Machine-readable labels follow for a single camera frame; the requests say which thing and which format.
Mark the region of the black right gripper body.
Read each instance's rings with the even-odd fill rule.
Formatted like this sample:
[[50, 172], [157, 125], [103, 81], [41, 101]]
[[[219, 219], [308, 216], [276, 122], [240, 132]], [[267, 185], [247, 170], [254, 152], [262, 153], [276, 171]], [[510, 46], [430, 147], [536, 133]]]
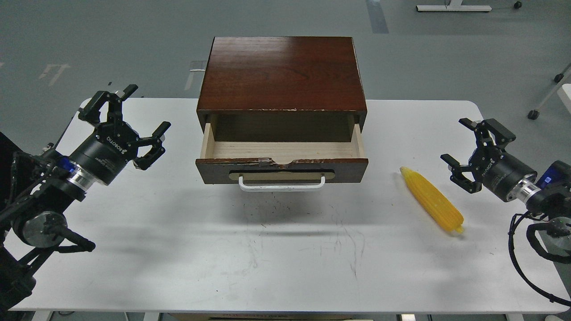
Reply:
[[476, 148], [468, 164], [475, 181], [504, 202], [514, 199], [513, 189], [522, 179], [537, 177], [537, 171], [495, 146]]

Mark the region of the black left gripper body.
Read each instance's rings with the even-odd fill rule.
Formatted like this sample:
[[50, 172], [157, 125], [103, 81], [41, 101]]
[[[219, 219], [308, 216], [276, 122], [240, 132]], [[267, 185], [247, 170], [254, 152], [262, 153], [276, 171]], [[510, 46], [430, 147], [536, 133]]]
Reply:
[[101, 123], [76, 148], [69, 159], [87, 171], [102, 185], [109, 185], [137, 154], [128, 146], [139, 138], [138, 132], [128, 123], [117, 128], [113, 123]]

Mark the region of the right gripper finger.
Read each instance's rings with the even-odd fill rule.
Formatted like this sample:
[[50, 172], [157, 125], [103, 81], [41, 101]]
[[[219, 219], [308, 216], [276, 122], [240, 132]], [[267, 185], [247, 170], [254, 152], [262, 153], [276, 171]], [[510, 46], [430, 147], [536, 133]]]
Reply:
[[443, 160], [447, 165], [448, 169], [451, 172], [451, 176], [449, 177], [450, 181], [454, 184], [461, 187], [463, 190], [467, 191], [467, 193], [477, 193], [480, 192], [482, 189], [482, 183], [477, 181], [477, 179], [471, 181], [465, 177], [463, 173], [476, 173], [476, 167], [472, 164], [469, 165], [461, 165], [455, 158], [453, 158], [449, 154], [441, 154], [440, 159]]
[[484, 119], [480, 122], [461, 118], [459, 123], [474, 133], [477, 149], [497, 148], [501, 152], [505, 152], [506, 146], [516, 140], [515, 134], [494, 118]]

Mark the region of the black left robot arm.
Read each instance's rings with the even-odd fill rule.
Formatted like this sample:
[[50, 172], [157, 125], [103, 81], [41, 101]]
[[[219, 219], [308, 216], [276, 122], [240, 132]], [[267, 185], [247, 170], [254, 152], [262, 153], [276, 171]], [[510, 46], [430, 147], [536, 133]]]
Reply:
[[70, 154], [62, 155], [49, 144], [39, 155], [15, 148], [6, 165], [8, 182], [1, 206], [1, 242], [9, 231], [31, 251], [14, 258], [1, 246], [1, 313], [29, 297], [36, 285], [34, 274], [55, 252], [92, 252], [95, 244], [69, 229], [65, 211], [83, 201], [94, 183], [109, 185], [132, 162], [147, 170], [164, 153], [164, 121], [149, 137], [123, 120], [122, 104], [137, 85], [110, 93], [98, 91], [78, 110], [78, 119], [93, 132]]

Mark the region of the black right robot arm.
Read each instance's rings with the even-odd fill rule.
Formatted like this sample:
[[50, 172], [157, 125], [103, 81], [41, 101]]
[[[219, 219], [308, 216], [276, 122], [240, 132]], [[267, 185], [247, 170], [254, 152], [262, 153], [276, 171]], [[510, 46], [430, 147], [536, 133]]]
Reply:
[[503, 202], [517, 199], [531, 214], [545, 214], [548, 222], [531, 226], [526, 234], [528, 241], [542, 258], [569, 264], [570, 256], [543, 250], [535, 233], [545, 231], [553, 238], [570, 236], [570, 224], [565, 222], [570, 217], [570, 166], [554, 162], [538, 177], [537, 171], [506, 151], [516, 136], [496, 119], [475, 122], [461, 118], [459, 123], [475, 135], [476, 149], [467, 165], [461, 165], [449, 154], [441, 155], [451, 172], [449, 179], [468, 193], [477, 193], [485, 187]]

